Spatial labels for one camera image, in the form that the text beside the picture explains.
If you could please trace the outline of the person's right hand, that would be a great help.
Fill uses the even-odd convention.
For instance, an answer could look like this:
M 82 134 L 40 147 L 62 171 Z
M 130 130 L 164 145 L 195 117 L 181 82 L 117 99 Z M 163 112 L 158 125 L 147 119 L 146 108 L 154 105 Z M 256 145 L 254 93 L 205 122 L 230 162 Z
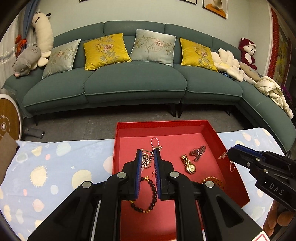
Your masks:
M 295 216 L 295 212 L 291 212 L 289 210 L 280 213 L 279 207 L 280 204 L 274 200 L 264 222 L 263 230 L 269 237 L 273 235 L 276 225 L 288 226 Z

